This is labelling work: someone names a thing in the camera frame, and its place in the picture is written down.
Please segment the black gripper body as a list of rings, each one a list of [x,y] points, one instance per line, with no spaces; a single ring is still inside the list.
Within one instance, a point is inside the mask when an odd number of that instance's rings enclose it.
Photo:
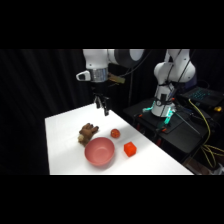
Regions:
[[[92,82],[91,83],[93,96],[105,96],[107,94],[107,83],[106,82]]]

